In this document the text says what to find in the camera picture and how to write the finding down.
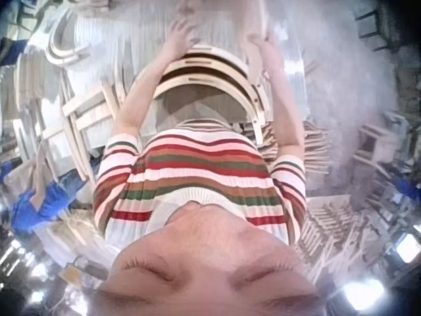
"striped sweater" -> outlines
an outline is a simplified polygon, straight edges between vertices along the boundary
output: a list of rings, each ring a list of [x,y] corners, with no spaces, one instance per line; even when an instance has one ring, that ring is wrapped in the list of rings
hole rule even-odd
[[[306,208],[303,161],[282,156],[269,170],[251,141],[215,120],[161,132],[142,152],[133,136],[109,140],[94,193],[107,242],[123,249],[189,201],[220,205],[294,244]]]

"light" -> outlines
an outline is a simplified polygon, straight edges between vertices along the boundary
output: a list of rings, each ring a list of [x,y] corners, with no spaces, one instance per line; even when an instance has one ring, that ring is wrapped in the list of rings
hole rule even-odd
[[[20,259],[17,259],[17,260],[13,263],[12,267],[10,268],[10,270],[9,270],[9,271],[7,271],[6,277],[7,277],[7,276],[9,277],[9,276],[12,274],[12,272],[13,272],[14,268],[16,268],[16,266],[17,266],[19,263],[20,263]]]
[[[40,303],[42,302],[42,299],[44,298],[44,292],[33,292],[31,297],[29,298],[29,303]]]
[[[383,285],[374,279],[352,282],[343,287],[345,296],[356,311],[372,307],[384,292]]]
[[[421,234],[421,223],[414,225],[414,228],[416,229],[417,232],[419,232]]]
[[[47,275],[47,268],[43,263],[37,264],[31,272],[31,277],[45,277]]]
[[[22,246],[16,239],[12,240],[11,245],[14,249],[19,249]]]
[[[396,247],[396,252],[405,263],[410,263],[420,253],[421,245],[416,241],[414,235],[407,234],[401,243]]]
[[[31,265],[31,263],[34,261],[34,259],[35,259],[35,256],[31,253],[29,258],[27,259],[25,267],[29,267]]]
[[[7,257],[12,253],[13,248],[9,247],[8,250],[6,250],[5,254],[2,256],[2,258],[0,259],[0,265],[3,264],[3,262],[5,262],[5,260],[7,259]]]
[[[84,299],[83,294],[80,294],[75,302],[70,305],[70,308],[73,309],[76,313],[81,316],[86,316],[87,314],[87,303]]]

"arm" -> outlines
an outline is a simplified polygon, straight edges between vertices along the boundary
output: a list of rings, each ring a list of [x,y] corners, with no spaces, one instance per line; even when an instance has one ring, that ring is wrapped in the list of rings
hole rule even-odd
[[[129,134],[137,137],[165,70],[170,63],[183,57],[198,42],[198,39],[191,38],[194,28],[186,18],[174,24],[161,52],[147,66],[128,94],[117,116],[113,135]]]
[[[251,36],[262,54],[264,67],[272,84],[274,103],[274,134],[278,143],[278,158],[270,173],[275,187],[284,200],[285,223],[289,244],[298,241],[307,208],[305,195],[304,150],[305,131],[296,108],[293,92],[284,74],[284,58],[276,49],[274,36],[267,40]]]
[[[274,134],[278,157],[294,155],[304,159],[305,131],[291,87],[284,74],[284,57],[276,48],[273,34],[267,40],[251,36],[249,40],[259,49],[264,67],[270,77],[274,106]]]
[[[41,143],[37,153],[36,159],[36,170],[34,175],[34,187],[35,194],[31,197],[30,202],[34,206],[34,209],[38,212],[41,208],[42,203],[45,200],[45,189],[46,184],[43,177],[43,166],[45,160],[45,148],[44,143]]]

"person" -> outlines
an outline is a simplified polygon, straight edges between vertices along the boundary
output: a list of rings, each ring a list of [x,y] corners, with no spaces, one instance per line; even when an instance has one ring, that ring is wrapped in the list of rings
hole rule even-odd
[[[227,124],[189,120],[139,152],[137,135],[167,66],[197,43],[178,21],[116,118],[94,217],[121,250],[88,315],[323,315],[293,245],[305,218],[305,132],[274,36],[249,38],[274,96],[271,170]]]
[[[31,232],[38,224],[54,221],[60,211],[66,209],[75,199],[76,194],[85,185],[76,169],[59,177],[59,183],[45,183],[43,166],[45,160],[44,144],[41,144],[36,157],[34,188],[19,195],[18,201],[10,209],[1,212],[3,226],[10,225],[16,232]],[[91,160],[96,174],[101,157]]]

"blue cloth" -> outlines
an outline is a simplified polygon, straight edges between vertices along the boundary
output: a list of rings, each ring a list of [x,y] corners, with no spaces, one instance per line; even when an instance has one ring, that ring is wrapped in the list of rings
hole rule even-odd
[[[93,159],[90,163],[94,174],[97,174],[101,158]],[[59,178],[59,184],[52,182],[47,186],[45,200],[38,212],[30,202],[35,191],[30,190],[21,194],[12,207],[12,227],[15,230],[31,232],[35,225],[56,219],[59,212],[66,209],[76,199],[76,194],[85,183],[75,169],[62,175]]]
[[[12,206],[12,227],[16,230],[32,231],[35,225],[57,218],[59,212],[72,203],[67,193],[56,183],[50,183],[45,191],[45,200],[37,212],[30,199],[35,191],[29,190],[20,195]]]
[[[6,175],[13,170],[13,164],[11,161],[5,161],[0,166],[0,184],[4,182]]]
[[[413,201],[421,201],[421,190],[409,179],[395,180],[396,189]]]
[[[4,56],[3,60],[0,61],[0,66],[10,66],[15,65],[18,61],[18,57],[25,50],[26,44],[28,43],[27,39],[20,39],[15,41],[7,54]]]

